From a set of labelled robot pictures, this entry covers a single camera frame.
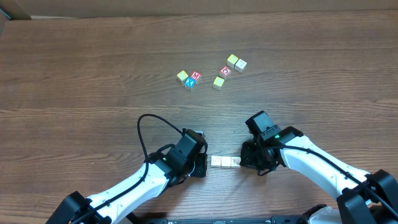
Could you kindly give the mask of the white block red side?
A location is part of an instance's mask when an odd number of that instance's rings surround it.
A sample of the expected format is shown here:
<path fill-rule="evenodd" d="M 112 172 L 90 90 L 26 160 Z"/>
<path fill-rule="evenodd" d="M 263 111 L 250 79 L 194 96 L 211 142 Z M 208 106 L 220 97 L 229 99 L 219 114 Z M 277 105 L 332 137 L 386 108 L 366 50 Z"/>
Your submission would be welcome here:
<path fill-rule="evenodd" d="M 221 156 L 211 156 L 211 166 L 220 168 L 221 167 L 221 160 L 222 160 Z"/>

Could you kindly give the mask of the white block leaf drawing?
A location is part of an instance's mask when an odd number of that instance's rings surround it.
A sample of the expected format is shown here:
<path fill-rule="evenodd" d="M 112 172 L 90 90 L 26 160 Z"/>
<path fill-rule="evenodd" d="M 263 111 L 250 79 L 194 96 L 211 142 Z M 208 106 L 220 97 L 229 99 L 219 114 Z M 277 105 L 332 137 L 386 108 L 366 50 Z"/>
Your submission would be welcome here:
<path fill-rule="evenodd" d="M 241 158 L 240 157 L 231 157 L 231 168 L 240 168 Z"/>

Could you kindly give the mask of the yellow top block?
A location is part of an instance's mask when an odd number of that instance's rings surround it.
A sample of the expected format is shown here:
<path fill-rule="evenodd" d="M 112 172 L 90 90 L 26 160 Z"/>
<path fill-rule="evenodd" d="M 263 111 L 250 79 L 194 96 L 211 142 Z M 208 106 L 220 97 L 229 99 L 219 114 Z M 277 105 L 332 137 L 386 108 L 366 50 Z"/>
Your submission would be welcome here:
<path fill-rule="evenodd" d="M 222 156 L 221 157 L 221 168 L 230 168 L 231 167 L 231 157 Z"/>

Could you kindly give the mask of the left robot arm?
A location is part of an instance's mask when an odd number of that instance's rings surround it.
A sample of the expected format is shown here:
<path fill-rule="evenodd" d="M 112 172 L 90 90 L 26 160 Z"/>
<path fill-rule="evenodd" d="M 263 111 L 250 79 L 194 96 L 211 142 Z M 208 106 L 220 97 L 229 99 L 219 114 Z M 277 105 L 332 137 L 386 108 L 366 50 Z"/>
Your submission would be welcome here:
<path fill-rule="evenodd" d="M 61 202 L 47 223 L 119 223 L 144 202 L 182 184 L 190 176 L 204 178 L 207 148 L 203 131 L 183 130 L 179 142 L 149 154 L 130 177 L 85 198 L 73 192 Z"/>

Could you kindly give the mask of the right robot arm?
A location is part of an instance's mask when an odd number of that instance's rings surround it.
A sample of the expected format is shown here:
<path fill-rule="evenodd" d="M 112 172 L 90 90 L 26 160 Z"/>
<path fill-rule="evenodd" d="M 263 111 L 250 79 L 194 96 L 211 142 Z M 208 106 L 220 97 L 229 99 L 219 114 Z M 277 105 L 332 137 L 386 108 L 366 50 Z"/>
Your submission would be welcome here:
<path fill-rule="evenodd" d="M 241 149 L 242 167 L 259 176 L 279 166 L 297 171 L 336 202 L 318 204 L 301 215 L 271 217 L 271 223 L 397 223 L 397 181 L 380 169 L 371 174 L 350 166 L 315 145 L 303 132 L 280 129 L 260 111 L 246 121 L 252 141 Z"/>

